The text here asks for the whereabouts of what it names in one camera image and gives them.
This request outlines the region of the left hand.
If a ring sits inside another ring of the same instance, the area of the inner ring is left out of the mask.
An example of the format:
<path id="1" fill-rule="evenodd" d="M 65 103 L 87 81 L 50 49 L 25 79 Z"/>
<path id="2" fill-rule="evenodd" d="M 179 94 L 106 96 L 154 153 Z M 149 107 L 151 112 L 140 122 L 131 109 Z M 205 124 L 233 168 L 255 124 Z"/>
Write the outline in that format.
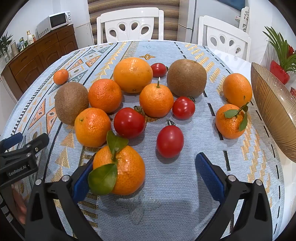
<path id="1" fill-rule="evenodd" d="M 12 187 L 12 194 L 15 201 L 16 206 L 16 217 L 19 222 L 23 225 L 26 224 L 26 214 L 27 214 L 27 207 L 23 201 L 22 196 Z"/>

